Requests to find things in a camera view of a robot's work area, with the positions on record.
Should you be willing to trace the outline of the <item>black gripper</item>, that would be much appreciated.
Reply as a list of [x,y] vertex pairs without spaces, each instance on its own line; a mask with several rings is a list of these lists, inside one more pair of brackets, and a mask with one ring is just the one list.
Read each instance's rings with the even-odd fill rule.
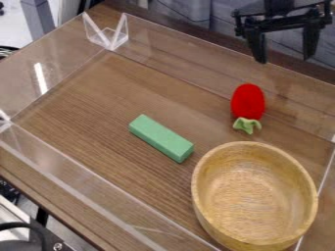
[[[248,27],[263,32],[301,28],[303,59],[316,51],[320,30],[332,24],[332,0],[255,0],[232,11],[235,34],[244,36]],[[267,63],[265,36],[259,30],[245,33],[245,40],[253,59]]]

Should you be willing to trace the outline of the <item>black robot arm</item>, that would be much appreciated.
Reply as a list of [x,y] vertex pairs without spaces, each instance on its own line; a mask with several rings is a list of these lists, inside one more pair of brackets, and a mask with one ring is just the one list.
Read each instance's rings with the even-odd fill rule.
[[256,0],[232,11],[235,35],[245,39],[257,63],[267,63],[265,33],[301,29],[301,55],[316,52],[320,31],[332,24],[332,0]]

